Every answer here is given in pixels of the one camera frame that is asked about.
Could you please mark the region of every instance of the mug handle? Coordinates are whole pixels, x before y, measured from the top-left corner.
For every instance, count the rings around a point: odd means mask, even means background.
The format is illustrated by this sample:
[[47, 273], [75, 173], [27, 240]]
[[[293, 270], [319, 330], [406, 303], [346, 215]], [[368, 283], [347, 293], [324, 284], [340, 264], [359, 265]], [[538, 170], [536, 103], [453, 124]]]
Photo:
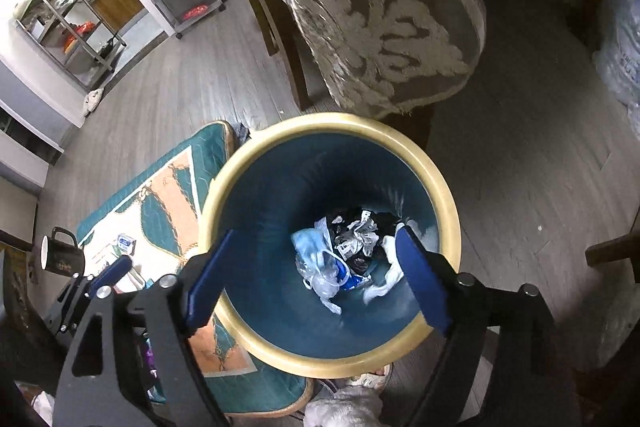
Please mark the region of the mug handle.
[[78, 248], [78, 240], [76, 239], [76, 236], [73, 235], [73, 233], [69, 232], [67, 229], [63, 229], [62, 227], [53, 227], [53, 230], [51, 230], [51, 238], [55, 239], [58, 232], [66, 233], [66, 235], [73, 239], [74, 247]]

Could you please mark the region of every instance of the wooden cabinet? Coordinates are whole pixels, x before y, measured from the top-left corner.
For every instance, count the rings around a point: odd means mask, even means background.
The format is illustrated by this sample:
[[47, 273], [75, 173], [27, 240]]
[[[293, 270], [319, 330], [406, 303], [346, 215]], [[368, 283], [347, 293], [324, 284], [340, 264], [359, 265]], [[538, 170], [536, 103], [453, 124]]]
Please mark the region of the wooden cabinet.
[[92, 0], [91, 5], [116, 32], [142, 10], [139, 0]]

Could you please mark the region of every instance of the white cloth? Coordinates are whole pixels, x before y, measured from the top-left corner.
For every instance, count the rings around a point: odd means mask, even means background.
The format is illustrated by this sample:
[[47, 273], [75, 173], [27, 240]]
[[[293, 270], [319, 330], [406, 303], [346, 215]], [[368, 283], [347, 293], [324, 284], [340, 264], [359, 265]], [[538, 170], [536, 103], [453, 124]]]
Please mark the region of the white cloth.
[[38, 415], [40, 415], [40, 417], [47, 423], [49, 427], [51, 427], [51, 425], [53, 424], [54, 404], [54, 398], [44, 391], [36, 396], [31, 404], [33, 410], [38, 413]]
[[[400, 223], [396, 232], [400, 230], [404, 225]], [[386, 253], [386, 260], [391, 265], [389, 270], [385, 273], [385, 283], [382, 286], [368, 286], [364, 288], [362, 293], [362, 299], [365, 304], [369, 304], [375, 297], [382, 297], [390, 292], [398, 281], [404, 277], [404, 272], [398, 263], [398, 256], [396, 255], [396, 238], [390, 235], [385, 235], [382, 239], [382, 248]]]
[[381, 412], [382, 400], [373, 389], [346, 387], [306, 404], [304, 427], [385, 427]]

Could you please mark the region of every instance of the blue gripper pad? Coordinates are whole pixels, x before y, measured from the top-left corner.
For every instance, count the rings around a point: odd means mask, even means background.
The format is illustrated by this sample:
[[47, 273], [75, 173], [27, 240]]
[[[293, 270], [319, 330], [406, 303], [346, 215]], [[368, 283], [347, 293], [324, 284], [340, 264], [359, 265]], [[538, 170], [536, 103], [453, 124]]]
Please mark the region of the blue gripper pad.
[[447, 288], [455, 271], [444, 256], [425, 250], [409, 227], [396, 232], [396, 255], [427, 324], [446, 335], [452, 324]]

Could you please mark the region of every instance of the wooden floor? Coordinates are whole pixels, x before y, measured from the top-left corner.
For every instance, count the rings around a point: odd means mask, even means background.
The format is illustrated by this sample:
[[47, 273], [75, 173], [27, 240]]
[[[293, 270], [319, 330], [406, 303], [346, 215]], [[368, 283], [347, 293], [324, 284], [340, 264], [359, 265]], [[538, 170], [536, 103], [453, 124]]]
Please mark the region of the wooden floor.
[[[588, 52], [543, 0], [485, 0], [488, 38], [468, 86], [439, 103], [428, 153], [453, 192], [462, 269], [488, 285], [539, 286], [577, 367], [606, 360], [640, 316], [626, 262], [591, 269], [589, 245], [630, 229], [640, 203], [640, 142]], [[308, 54], [312, 110], [334, 110]], [[75, 230], [108, 196], [179, 141], [222, 118], [263, 128], [298, 114], [280, 59], [268, 57], [247, 0], [170, 38], [109, 93], [50, 171], [36, 242]], [[61, 280], [40, 274], [44, 311]], [[431, 335], [396, 363], [383, 420], [398, 425], [437, 359]], [[482, 362], [466, 415], [478, 410]], [[292, 419], [244, 423], [294, 425]]]

